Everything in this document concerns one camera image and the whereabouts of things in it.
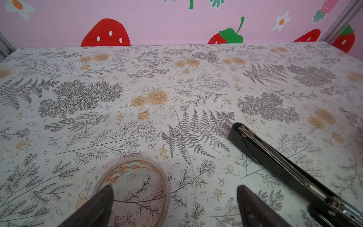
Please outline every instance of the strawberry-patterned wallpaper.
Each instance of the strawberry-patterned wallpaper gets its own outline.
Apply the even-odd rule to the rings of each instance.
[[[350,1],[4,0],[0,30],[17,48],[316,41]]]

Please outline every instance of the roll of clear tape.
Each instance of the roll of clear tape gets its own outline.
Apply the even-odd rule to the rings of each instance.
[[[144,158],[116,163],[102,175],[92,196],[106,185],[114,191],[108,226],[162,227],[169,209],[170,185],[157,163]]]

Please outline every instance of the table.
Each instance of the table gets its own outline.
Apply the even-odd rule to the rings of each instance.
[[[165,226],[242,226],[241,184],[291,225],[318,226],[228,141],[234,122],[362,211],[362,74],[324,42],[17,49],[0,65],[0,226],[59,225],[129,157],[167,173]],[[137,226],[134,204],[109,226]]]

